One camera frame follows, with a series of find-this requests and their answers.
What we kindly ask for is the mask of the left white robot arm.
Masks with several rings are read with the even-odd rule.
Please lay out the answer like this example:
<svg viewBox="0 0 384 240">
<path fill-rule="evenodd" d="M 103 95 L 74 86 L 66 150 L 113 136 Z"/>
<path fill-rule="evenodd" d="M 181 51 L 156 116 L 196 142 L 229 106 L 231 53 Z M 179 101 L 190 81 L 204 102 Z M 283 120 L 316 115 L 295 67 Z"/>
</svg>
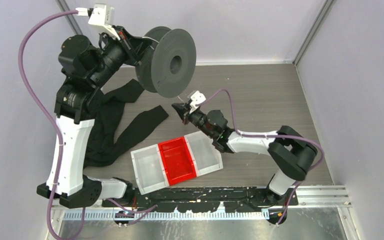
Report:
<svg viewBox="0 0 384 240">
<path fill-rule="evenodd" d="M 56 93 L 57 142 L 51 172 L 37 194 L 58 199 L 69 209 L 86 208 L 98 200 L 114 199 L 121 207 L 133 202 L 132 185 L 120 178 L 84 175 L 87 144 L 104 99 L 103 86 L 122 65 L 140 66 L 155 39 L 137 37 L 118 26 L 115 36 L 99 35 L 99 47 L 85 35 L 67 38 L 58 56 L 65 81 Z"/>
</svg>

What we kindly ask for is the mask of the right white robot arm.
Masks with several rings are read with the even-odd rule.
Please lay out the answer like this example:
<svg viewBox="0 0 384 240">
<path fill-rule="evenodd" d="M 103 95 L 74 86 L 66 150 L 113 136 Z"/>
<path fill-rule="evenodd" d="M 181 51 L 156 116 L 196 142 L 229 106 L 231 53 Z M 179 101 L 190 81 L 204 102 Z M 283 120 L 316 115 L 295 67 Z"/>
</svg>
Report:
<svg viewBox="0 0 384 240">
<path fill-rule="evenodd" d="M 287 125 L 268 133 L 238 133 L 228 126 L 228 120 L 220 110 L 208 113 L 200 109 L 192 111 L 189 102 L 173 103 L 171 106 L 184 125 L 194 125 L 210 138 L 220 153 L 247 152 L 271 156 L 279 168 L 265 191 L 265 198 L 271 205 L 279 205 L 294 183 L 305 180 L 318 154 L 315 144 L 305 141 Z"/>
</svg>

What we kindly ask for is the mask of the dark grey cable spool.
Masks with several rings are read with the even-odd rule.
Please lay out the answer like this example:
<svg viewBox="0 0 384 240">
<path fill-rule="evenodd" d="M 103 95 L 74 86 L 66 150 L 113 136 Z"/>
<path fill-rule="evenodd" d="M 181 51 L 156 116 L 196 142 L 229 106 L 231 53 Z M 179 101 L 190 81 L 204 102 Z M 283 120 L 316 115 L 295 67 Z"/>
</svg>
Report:
<svg viewBox="0 0 384 240">
<path fill-rule="evenodd" d="M 164 98 L 180 95 L 194 75 L 197 51 L 193 37 L 184 29 L 157 26 L 144 38 L 152 42 L 141 64 L 135 67 L 140 85 Z"/>
</svg>

